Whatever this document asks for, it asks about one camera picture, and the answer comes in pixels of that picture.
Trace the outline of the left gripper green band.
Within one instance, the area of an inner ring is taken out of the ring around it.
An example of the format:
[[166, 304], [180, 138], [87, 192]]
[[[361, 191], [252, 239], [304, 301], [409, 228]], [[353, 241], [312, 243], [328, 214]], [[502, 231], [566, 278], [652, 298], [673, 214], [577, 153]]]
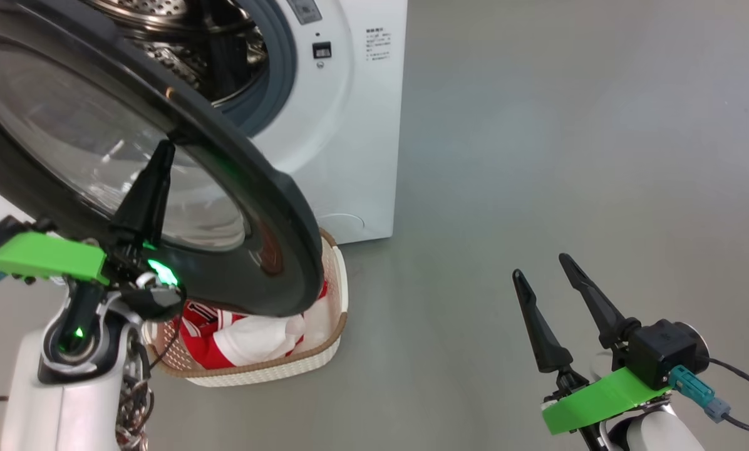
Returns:
[[[171, 186], [176, 147], [160, 141], [111, 220], [121, 246], [159, 246]], [[174, 317], [182, 311], [182, 290], [166, 283], [131, 247], [103, 249], [84, 242], [27, 231], [0, 246], [0, 272], [26, 279], [67, 277], [96, 283], [140, 317]]]

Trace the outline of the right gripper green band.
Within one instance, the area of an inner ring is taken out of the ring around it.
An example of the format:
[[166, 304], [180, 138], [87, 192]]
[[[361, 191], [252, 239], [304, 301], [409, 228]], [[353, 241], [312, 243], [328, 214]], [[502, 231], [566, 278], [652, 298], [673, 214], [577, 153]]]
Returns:
[[[606, 349], [616, 349], [641, 328], [634, 317], [624, 317], [591, 277], [566, 253], [559, 263], [572, 288], [583, 297]], [[527, 337], [540, 373], [558, 372], [557, 391], [544, 399], [542, 419], [551, 435], [578, 433], [589, 450], [614, 450], [607, 438], [606, 420], [644, 407], [663, 397], [669, 388], [653, 390], [627, 368], [614, 371], [594, 383], [572, 370], [573, 357], [561, 346], [537, 306], [537, 295], [520, 269], [512, 280]]]

